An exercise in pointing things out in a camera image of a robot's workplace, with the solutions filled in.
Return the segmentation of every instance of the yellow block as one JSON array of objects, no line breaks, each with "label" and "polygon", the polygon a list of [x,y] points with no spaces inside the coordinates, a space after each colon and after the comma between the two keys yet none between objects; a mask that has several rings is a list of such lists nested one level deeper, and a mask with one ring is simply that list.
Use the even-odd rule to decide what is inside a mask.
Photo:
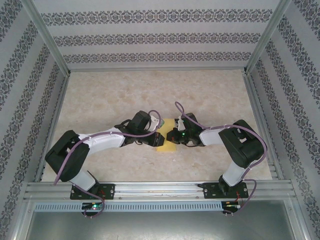
[{"label": "yellow block", "polygon": [[164,136],[164,143],[162,146],[156,148],[157,152],[175,152],[177,150],[176,145],[170,141],[167,141],[167,133],[175,127],[175,120],[170,118],[164,118],[164,124],[157,130]]}]

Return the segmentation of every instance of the damask pattern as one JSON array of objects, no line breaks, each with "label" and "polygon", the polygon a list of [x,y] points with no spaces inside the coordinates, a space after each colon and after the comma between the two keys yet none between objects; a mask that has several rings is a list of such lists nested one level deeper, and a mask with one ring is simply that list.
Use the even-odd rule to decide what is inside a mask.
[{"label": "damask pattern", "polygon": [[14,50],[12,57],[10,58],[6,68],[3,70],[3,74],[0,78],[0,111],[5,104],[6,98],[10,93],[12,84],[16,81],[16,77],[20,72],[22,64],[25,62],[27,54],[34,43],[38,30],[32,21],[28,24],[24,31],[16,49]]},{"label": "damask pattern", "polygon": [[317,72],[314,63],[310,60],[307,51],[302,46],[300,39],[286,16],[283,16],[277,28],[280,31],[282,38],[285,40],[291,55],[294,57],[295,64],[299,67],[301,75],[304,77],[306,85],[309,87],[310,92],[320,109],[320,75]]},{"label": "damask pattern", "polygon": [[131,44],[256,44],[260,33],[138,33],[55,36],[58,47]]},{"label": "damask pattern", "polygon": [[300,132],[302,133],[305,145],[308,147],[311,159],[314,161],[314,166],[318,169],[318,174],[320,174],[320,143],[318,142],[318,138],[315,136],[315,130],[309,123],[309,118],[306,116],[304,106],[301,104],[299,96],[296,93],[295,86],[292,83],[285,65],[282,62],[278,50],[276,49],[272,40],[270,40],[265,46],[265,50],[268,53],[276,75],[280,80],[280,84],[284,94],[286,95],[286,99],[291,106],[291,110],[298,124]]},{"label": "damask pattern", "polygon": [[0,10],[0,43],[22,9],[19,0],[7,0]]},{"label": "damask pattern", "polygon": [[9,123],[8,129],[6,130],[6,135],[3,138],[3,142],[0,145],[0,180],[2,179],[2,174],[6,170],[6,165],[11,156],[13,146],[16,143],[18,134],[22,127],[22,123],[25,120],[25,116],[29,109],[29,105],[36,91],[38,82],[49,58],[50,51],[48,47],[44,44],[38,59],[36,60],[27,84],[21,95],[18,106],[13,114],[12,122]]},{"label": "damask pattern", "polygon": [[266,23],[271,9],[178,9],[42,13],[47,26],[134,23]]},{"label": "damask pattern", "polygon": [[176,62],[176,61],[247,61],[251,52],[146,52],[64,55],[67,64]]},{"label": "damask pattern", "polygon": [[315,0],[294,0],[314,34],[320,41],[320,6]]},{"label": "damask pattern", "polygon": [[262,81],[264,91],[267,95],[269,105],[271,107],[273,117],[276,121],[279,133],[281,135],[281,139],[284,144],[285,151],[287,152],[288,160],[291,163],[293,174],[296,177],[296,181],[298,183],[299,189],[301,190],[301,195],[303,196],[303,202],[307,206],[306,210],[308,211],[309,218],[312,221],[312,226],[315,228],[315,234],[318,238],[320,238],[320,212],[319,207],[317,206],[317,200],[313,196],[313,191],[310,189],[310,183],[308,182],[308,177],[304,168],[302,167],[302,163],[299,155],[297,154],[297,149],[293,139],[291,137],[291,133],[288,130],[288,126],[286,120],[284,118],[284,114],[280,108],[280,104],[277,100],[276,94],[271,85],[269,76],[267,74],[266,68],[261,61],[255,65],[260,80]]},{"label": "damask pattern", "polygon": [[[57,82],[57,76],[59,74],[59,67],[57,65],[57,63],[54,64],[53,69],[50,73],[50,77],[48,79],[47,85],[45,87],[45,90],[43,92],[42,98],[41,98],[41,102],[38,106],[38,110],[37,113],[34,117],[33,123],[32,123],[32,127],[31,130],[29,132],[29,136],[27,138],[27,142],[25,143],[25,147],[23,149],[23,153],[21,155],[21,159],[19,161],[19,165],[16,169],[16,172],[14,174],[14,180],[12,181],[12,186],[9,190],[9,195],[7,196],[7,201],[4,204],[4,211],[2,211],[1,213],[1,220],[0,222],[2,223],[0,225],[0,239],[6,239],[6,234],[9,230],[9,226],[12,220],[12,217],[14,215],[14,209],[17,206],[17,201],[18,201],[18,197],[20,195],[21,192],[21,187],[22,187],[22,183],[25,179],[25,174],[27,173],[27,169],[29,167],[29,162],[32,159],[32,155],[33,155],[33,151],[35,149],[35,145],[37,143],[37,138],[39,136],[40,133],[40,129],[43,125],[43,121],[45,118],[45,114],[50,102],[50,98],[52,96],[52,92],[54,90],[55,87],[55,83]],[[58,97],[57,100],[55,102],[55,106],[54,106],[54,110],[52,113],[52,117],[50,120],[50,124],[48,127],[48,132],[51,128],[51,124],[53,121],[53,117],[55,115],[56,112],[56,108],[59,102],[59,97],[61,94],[61,91],[63,89],[63,81],[58,93]],[[46,145],[48,140],[48,135],[44,141],[44,144]]]}]

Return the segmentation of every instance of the marble floor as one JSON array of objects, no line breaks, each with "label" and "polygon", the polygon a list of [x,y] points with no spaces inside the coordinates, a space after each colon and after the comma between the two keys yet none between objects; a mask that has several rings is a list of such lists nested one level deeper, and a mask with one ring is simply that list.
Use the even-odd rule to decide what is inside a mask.
[{"label": "marble floor", "polygon": [[[177,118],[175,101],[205,126],[244,119],[258,130],[240,70],[74,72],[52,144],[67,130],[105,131],[139,110],[155,109],[162,118]],[[230,162],[223,145],[177,145],[176,152],[157,152],[148,145],[131,144],[95,153],[83,168],[99,181],[208,181],[218,180]],[[55,177],[46,165],[42,181]],[[267,160],[247,177],[272,179]]]}]

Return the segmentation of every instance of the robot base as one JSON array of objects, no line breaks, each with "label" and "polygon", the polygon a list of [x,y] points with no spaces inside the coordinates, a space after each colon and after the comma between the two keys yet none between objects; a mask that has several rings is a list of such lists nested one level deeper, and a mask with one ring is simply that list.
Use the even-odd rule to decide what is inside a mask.
[{"label": "robot base", "polygon": [[[110,183],[96,183],[89,192],[97,195],[98,197],[104,200],[113,200],[115,195],[115,184]],[[75,186],[72,186],[71,193],[70,193],[71,200],[98,200],[99,199],[92,197],[84,192],[80,191]]]},{"label": "robot base", "polygon": [[[220,190],[218,182],[206,182],[197,185],[203,189],[203,195],[205,199],[224,199],[226,195]],[[229,199],[237,199],[238,197],[246,199],[249,197],[247,184],[240,182],[237,185],[230,187],[227,193]]]}]

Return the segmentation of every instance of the wall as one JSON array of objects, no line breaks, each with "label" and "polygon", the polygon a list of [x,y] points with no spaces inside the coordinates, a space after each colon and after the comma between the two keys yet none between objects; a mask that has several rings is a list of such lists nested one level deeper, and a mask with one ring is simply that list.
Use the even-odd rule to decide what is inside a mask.
[{"label": "wall", "polygon": [[293,0],[251,72],[287,179],[320,239],[320,1]]},{"label": "wall", "polygon": [[35,0],[77,69],[245,67],[279,0]]},{"label": "wall", "polygon": [[65,76],[19,0],[0,0],[0,239],[47,143]]}]

